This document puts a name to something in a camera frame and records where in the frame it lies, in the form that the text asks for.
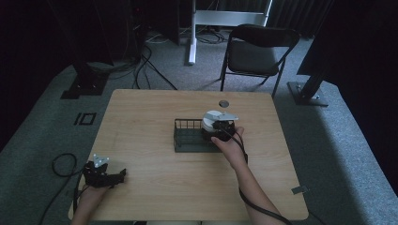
table top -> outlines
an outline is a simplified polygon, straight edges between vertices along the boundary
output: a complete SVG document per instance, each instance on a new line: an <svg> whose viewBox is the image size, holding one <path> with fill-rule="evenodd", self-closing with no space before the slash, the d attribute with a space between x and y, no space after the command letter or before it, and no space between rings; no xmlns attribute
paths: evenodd
<svg viewBox="0 0 398 225"><path fill-rule="evenodd" d="M220 100L229 106L222 108ZM303 196L291 190L299 181L270 94L124 89L113 92L89 159L109 157L107 173L126 168L127 175L93 219L248 220L222 153L175 152L175 119L201 119L210 110L238 116L260 186L286 218L305 219Z"/></svg>

chair backrest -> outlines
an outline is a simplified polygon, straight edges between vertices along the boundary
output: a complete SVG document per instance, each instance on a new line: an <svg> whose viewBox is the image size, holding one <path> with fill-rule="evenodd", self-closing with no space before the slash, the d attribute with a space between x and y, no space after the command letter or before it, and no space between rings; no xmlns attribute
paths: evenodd
<svg viewBox="0 0 398 225"><path fill-rule="evenodd" d="M241 24L231 32L228 42L231 42L233 38L239 38L263 48L288 47L293 49L299 42L299 33L292 29Z"/></svg>

forearm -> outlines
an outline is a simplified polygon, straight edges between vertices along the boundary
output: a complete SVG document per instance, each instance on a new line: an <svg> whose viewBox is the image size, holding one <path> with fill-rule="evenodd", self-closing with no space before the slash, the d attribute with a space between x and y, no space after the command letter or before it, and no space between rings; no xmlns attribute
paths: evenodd
<svg viewBox="0 0 398 225"><path fill-rule="evenodd" d="M259 186L252 171L247 165L240 165L236 167L235 172L237 175L239 188L250 202L270 212L280 214L278 209L271 202L263 189ZM284 224L274 217L270 217L261 212L258 212L257 210L251 208L249 205L246 205L246 209L253 225Z"/></svg>

black wire basket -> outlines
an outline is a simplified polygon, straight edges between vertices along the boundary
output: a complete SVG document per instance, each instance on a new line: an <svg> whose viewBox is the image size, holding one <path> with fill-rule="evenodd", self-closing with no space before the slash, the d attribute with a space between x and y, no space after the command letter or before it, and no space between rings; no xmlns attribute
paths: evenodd
<svg viewBox="0 0 398 225"><path fill-rule="evenodd" d="M220 153L220 149L203 136L202 119L176 119L174 146L176 152Z"/></svg>

tripod base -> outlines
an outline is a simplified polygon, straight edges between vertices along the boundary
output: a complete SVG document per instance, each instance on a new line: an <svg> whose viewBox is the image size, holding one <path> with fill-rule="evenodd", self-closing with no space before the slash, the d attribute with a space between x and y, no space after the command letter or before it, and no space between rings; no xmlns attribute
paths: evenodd
<svg viewBox="0 0 398 225"><path fill-rule="evenodd" d="M311 98L303 98L301 97L301 89L304 86L305 82L288 82L287 86L289 87L290 92L297 105L309 105L309 106L323 106L327 107L329 104L326 102L323 93L320 89L318 89L315 95Z"/></svg>

